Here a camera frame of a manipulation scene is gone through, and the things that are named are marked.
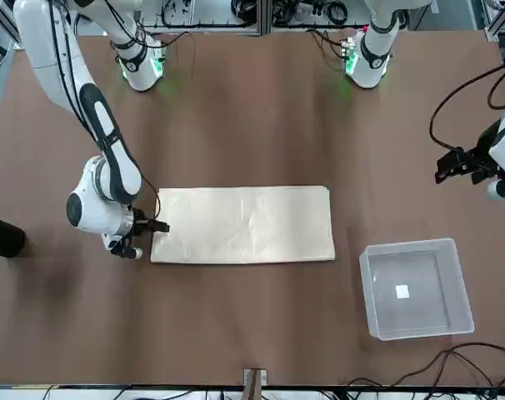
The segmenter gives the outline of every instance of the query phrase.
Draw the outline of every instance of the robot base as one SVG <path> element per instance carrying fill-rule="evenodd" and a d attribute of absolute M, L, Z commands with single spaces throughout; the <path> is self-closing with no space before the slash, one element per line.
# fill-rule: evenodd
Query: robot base
<path fill-rule="evenodd" d="M 363 32 L 359 32 L 354 38 L 354 54 L 352 55 L 352 61 L 347 63 L 345 73 L 360 88 L 372 89 L 380 83 L 380 80 L 386 74 L 389 57 L 381 67 L 376 69 L 371 68 L 369 61 L 366 60 L 362 53 L 363 38 Z"/>
<path fill-rule="evenodd" d="M 147 44 L 150 46 L 159 46 L 160 41 L 152 39 L 147 35 Z M 152 88 L 154 84 L 163 76 L 165 60 L 167 55 L 167 49 L 162 48 L 149 48 L 147 50 L 147 56 L 143 62 L 139 65 L 136 72 L 132 72 L 128 69 L 128 65 L 125 66 L 121 61 L 122 75 L 127 79 L 130 87 L 137 92 L 145 92 L 146 90 Z"/>

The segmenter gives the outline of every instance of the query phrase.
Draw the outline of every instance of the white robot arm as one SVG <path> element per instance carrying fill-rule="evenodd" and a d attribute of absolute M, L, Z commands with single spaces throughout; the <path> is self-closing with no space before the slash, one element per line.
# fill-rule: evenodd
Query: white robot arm
<path fill-rule="evenodd" d="M 505 199 L 505 113 L 486 129 L 477 146 L 464 151 L 456 147 L 437 161 L 436 183 L 456 175 L 471 174 L 473 184 L 497 177 L 487 187 L 492 199 Z"/>
<path fill-rule="evenodd" d="M 108 251 L 140 258 L 132 237 L 143 230 L 167 232 L 163 222 L 146 219 L 132 207 L 143 175 L 128 151 L 106 99 L 95 85 L 73 31 L 68 8 L 89 16 L 107 29 L 121 60 L 123 74 L 135 90 L 149 89 L 161 76 L 158 42 L 137 27 L 133 3 L 116 0 L 121 27 L 110 8 L 112 0 L 17 0 L 14 17 L 37 80 L 53 103 L 73 113 L 101 151 L 83 169 L 82 178 L 67 200 L 69 222 L 83 231 L 99 233 Z"/>
<path fill-rule="evenodd" d="M 378 85 L 399 32 L 401 10 L 420 8 L 433 0 L 365 0 L 371 11 L 367 31 L 359 32 L 355 40 L 353 60 L 346 64 L 345 73 L 361 88 Z"/>

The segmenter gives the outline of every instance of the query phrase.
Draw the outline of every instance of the white robot link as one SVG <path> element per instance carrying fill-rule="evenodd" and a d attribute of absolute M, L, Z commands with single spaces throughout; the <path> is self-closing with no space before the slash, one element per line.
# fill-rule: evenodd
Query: white robot link
<path fill-rule="evenodd" d="M 371 11 L 366 32 L 358 32 L 345 73 L 361 88 L 374 88 L 388 68 L 393 42 L 399 32 L 402 10 L 421 8 L 433 0 L 365 0 Z"/>
<path fill-rule="evenodd" d="M 107 32 L 128 83 L 144 91 L 163 75 L 163 50 L 134 21 L 140 1 L 17 0 L 13 9 L 22 45 L 43 90 L 53 103 L 77 117 L 101 151 L 87 161 L 69 196 L 67 218 L 74 227 L 101 234 L 105 248 L 122 258 L 142 256 L 140 248 L 131 246 L 133 236 L 145 230 L 168 232 L 169 226 L 132 207 L 143 175 L 86 67 L 68 10 L 86 15 Z"/>

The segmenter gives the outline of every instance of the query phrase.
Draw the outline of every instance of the green led light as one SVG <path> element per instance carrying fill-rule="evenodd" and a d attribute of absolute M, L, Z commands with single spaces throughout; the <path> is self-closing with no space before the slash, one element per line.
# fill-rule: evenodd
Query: green led light
<path fill-rule="evenodd" d="M 163 75 L 162 63 L 159 62 L 156 58 L 153 58 L 151 65 L 152 65 L 152 69 L 154 70 L 154 73 L 158 77 L 161 77 Z"/>
<path fill-rule="evenodd" d="M 345 67 L 345 73 L 347 75 L 354 74 L 354 68 L 356 68 L 356 63 L 358 61 L 358 54 L 355 52 L 348 60 Z"/>

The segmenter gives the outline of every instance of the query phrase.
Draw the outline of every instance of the metal frame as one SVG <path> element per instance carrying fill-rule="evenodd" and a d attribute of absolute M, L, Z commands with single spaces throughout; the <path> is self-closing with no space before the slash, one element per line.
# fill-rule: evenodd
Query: metal frame
<path fill-rule="evenodd" d="M 224 391 L 224 392 L 243 392 L 244 387 L 236 385 L 158 385 L 158 384 L 123 384 L 123 385 L 62 385 L 55 386 L 58 389 L 102 389 L 102 390 L 121 390 L 128 387 L 129 390 L 183 390 L 183 391 Z M 0 385 L 0 389 L 10 389 L 11 386 Z M 347 392 L 362 392 L 362 393 L 429 393 L 446 392 L 454 394 L 474 394 L 488 395 L 488 390 L 494 396 L 505 396 L 505 387 L 488 388 L 488 387 L 471 387 L 471 386 L 346 386 L 346 385 L 267 385 L 263 386 L 262 390 L 276 390 L 285 392 L 332 392 L 336 394 L 340 400 L 348 400 Z"/>
<path fill-rule="evenodd" d="M 13 19 L 12 10 L 0 0 L 0 25 L 15 42 L 20 43 L 19 31 Z"/>
<path fill-rule="evenodd" d="M 489 27 L 487 28 L 487 34 L 489 36 L 496 37 L 503 27 L 505 26 L 505 6 L 502 11 L 499 11 L 497 16 L 491 21 Z"/>

